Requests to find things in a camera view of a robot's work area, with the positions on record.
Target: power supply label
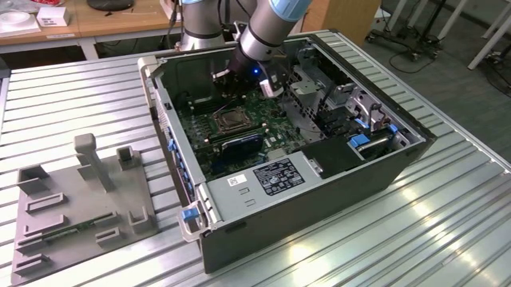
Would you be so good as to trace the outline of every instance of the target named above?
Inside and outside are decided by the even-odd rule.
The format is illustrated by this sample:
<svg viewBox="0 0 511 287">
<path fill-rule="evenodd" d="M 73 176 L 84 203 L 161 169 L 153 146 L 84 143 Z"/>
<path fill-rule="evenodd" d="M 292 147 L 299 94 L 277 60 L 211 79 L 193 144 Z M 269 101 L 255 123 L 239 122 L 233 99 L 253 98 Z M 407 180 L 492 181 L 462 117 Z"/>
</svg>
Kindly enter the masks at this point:
<svg viewBox="0 0 511 287">
<path fill-rule="evenodd" d="M 281 193 L 305 182 L 288 158 L 268 164 L 260 169 L 255 169 L 253 173 L 264 188 L 265 194 L 269 196 Z"/>
</svg>

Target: aluminum table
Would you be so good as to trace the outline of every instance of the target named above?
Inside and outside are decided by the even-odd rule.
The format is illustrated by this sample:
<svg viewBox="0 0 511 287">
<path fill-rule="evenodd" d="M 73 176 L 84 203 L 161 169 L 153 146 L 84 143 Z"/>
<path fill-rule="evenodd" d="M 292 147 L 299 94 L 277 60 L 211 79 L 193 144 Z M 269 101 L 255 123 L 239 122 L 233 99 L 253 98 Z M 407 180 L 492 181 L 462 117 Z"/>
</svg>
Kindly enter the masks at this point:
<svg viewBox="0 0 511 287">
<path fill-rule="evenodd" d="M 161 232 L 29 286 L 506 286 L 511 283 L 510 164 L 345 37 L 316 32 L 439 137 L 379 194 L 213 274 L 176 222 L 177 195 L 136 72 L 148 54 L 13 71 L 3 80 L 0 286 L 9 286 L 19 167 L 77 164 L 72 135 L 99 156 L 131 144 Z"/>
</svg>

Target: metal bracket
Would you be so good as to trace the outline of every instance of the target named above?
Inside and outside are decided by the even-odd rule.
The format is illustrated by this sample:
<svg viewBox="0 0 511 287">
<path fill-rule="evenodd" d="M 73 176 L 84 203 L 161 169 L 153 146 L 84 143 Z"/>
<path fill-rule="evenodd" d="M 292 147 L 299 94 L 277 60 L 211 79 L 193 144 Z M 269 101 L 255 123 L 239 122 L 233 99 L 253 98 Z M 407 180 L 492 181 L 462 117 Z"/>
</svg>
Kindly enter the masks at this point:
<svg viewBox="0 0 511 287">
<path fill-rule="evenodd" d="M 147 56 L 141 57 L 139 61 L 136 61 L 136 64 L 139 66 L 140 78 L 143 79 L 143 89 L 145 94 L 147 105 L 149 108 L 152 108 L 153 104 L 151 99 L 151 91 L 147 87 L 147 80 L 151 76 L 151 73 L 156 70 L 159 63 L 155 56 Z"/>
</svg>

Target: white container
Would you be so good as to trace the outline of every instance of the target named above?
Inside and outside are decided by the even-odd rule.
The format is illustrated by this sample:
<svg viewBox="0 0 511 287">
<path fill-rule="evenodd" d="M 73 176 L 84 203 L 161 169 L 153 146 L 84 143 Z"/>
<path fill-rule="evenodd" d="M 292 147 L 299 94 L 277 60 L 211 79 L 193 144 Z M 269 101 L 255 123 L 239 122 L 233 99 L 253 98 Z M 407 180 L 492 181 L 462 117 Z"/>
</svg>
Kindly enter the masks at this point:
<svg viewBox="0 0 511 287">
<path fill-rule="evenodd" d="M 41 7 L 37 13 L 37 22 L 43 27 L 61 27 L 69 23 L 69 12 L 65 7 Z"/>
<path fill-rule="evenodd" d="M 27 21 L 13 25 L 4 24 L 4 22 L 1 22 L 1 15 L 0 15 L 0 38 L 17 36 L 17 35 L 28 34 L 28 33 L 37 33 L 41 31 L 33 15 L 29 15 L 29 18 Z"/>
<path fill-rule="evenodd" d="M 0 14 L 0 25 L 11 27 L 21 27 L 31 19 L 31 15 L 25 12 L 5 12 Z"/>
</svg>

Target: motherboard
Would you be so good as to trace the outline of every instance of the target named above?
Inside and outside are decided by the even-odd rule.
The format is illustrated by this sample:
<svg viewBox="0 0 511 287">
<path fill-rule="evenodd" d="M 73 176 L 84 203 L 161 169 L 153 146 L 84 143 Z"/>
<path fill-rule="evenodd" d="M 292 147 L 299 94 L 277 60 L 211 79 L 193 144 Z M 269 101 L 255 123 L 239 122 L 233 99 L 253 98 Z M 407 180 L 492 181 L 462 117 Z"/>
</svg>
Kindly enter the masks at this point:
<svg viewBox="0 0 511 287">
<path fill-rule="evenodd" d="M 197 110 L 191 104 L 177 114 L 208 181 L 305 145 L 277 100 L 261 99 L 260 91 L 224 101 L 215 110 Z"/>
</svg>

